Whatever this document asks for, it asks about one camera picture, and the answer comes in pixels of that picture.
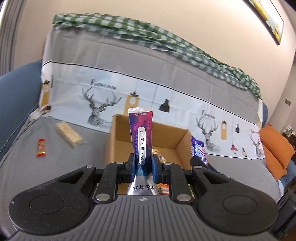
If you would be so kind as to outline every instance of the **gray striped curtain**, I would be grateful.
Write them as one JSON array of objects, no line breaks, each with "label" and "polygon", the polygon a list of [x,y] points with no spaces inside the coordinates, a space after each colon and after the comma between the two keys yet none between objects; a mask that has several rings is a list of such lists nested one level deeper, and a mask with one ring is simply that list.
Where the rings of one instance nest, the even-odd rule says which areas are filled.
[{"label": "gray striped curtain", "polygon": [[6,1],[0,26],[0,76],[13,70],[17,30],[26,3],[26,0]]}]

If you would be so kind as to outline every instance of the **tube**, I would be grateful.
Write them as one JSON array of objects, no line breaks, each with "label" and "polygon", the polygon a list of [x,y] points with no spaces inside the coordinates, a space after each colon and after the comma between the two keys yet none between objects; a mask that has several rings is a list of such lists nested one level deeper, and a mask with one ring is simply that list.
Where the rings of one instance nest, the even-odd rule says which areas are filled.
[{"label": "tube", "polygon": [[158,195],[151,174],[152,164],[152,108],[129,108],[131,143],[136,155],[135,180],[128,187],[128,195]]}]

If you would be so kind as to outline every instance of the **deer antler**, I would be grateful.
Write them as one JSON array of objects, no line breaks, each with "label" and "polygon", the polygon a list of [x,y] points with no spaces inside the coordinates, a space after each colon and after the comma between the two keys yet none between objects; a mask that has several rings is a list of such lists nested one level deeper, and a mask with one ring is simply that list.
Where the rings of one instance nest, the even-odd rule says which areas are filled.
[{"label": "deer antler", "polygon": [[219,124],[216,126],[216,122],[214,121],[214,128],[211,126],[211,129],[210,129],[209,133],[212,133],[212,132],[216,131],[218,126],[219,126]]},{"label": "deer antler", "polygon": [[95,101],[93,100],[94,94],[91,95],[91,97],[89,97],[88,92],[92,87],[90,87],[87,91],[84,92],[84,89],[82,88],[82,94],[83,97],[88,100],[90,103],[95,104]]},{"label": "deer antler", "polygon": [[121,100],[121,97],[118,100],[116,100],[115,94],[113,92],[112,94],[113,94],[113,100],[110,103],[109,103],[109,99],[107,98],[106,102],[101,104],[100,107],[98,107],[101,111],[104,111],[108,106],[116,105]]},{"label": "deer antler", "polygon": [[200,121],[202,118],[203,116],[200,119],[196,118],[196,123],[197,123],[197,126],[202,129],[202,133],[205,133],[205,128],[203,126],[204,123],[200,124]]},{"label": "deer antler", "polygon": [[254,144],[254,145],[258,145],[258,144],[259,144],[261,141],[260,141],[260,140],[258,140],[258,142],[257,142],[257,143],[255,143],[255,142],[254,142],[254,140],[253,140],[253,138],[252,138],[252,135],[253,135],[253,133],[250,135],[250,138],[251,138],[251,140],[252,140],[253,144]]}]

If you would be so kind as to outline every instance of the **cardboard box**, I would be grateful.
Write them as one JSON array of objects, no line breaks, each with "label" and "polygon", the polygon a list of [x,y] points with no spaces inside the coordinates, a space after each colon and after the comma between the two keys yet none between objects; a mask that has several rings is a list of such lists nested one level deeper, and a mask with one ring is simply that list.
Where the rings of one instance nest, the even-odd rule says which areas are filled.
[{"label": "cardboard box", "polygon": [[[153,122],[153,148],[158,149],[167,162],[176,163],[183,169],[191,170],[191,133],[187,129]],[[128,160],[133,153],[128,116],[114,115],[111,133],[105,147],[105,164]],[[128,184],[118,187],[119,194],[126,194]]]}]

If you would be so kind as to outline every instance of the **plaid tablecloth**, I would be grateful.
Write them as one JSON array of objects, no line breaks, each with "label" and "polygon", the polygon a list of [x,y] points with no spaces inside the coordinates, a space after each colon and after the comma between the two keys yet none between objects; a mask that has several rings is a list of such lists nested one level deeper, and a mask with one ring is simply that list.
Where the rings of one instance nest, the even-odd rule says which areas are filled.
[{"label": "plaid tablecloth", "polygon": [[261,98],[258,84],[241,69],[218,61],[209,54],[154,24],[108,14],[56,14],[53,28],[84,28],[116,39],[165,51],[200,69]]}]

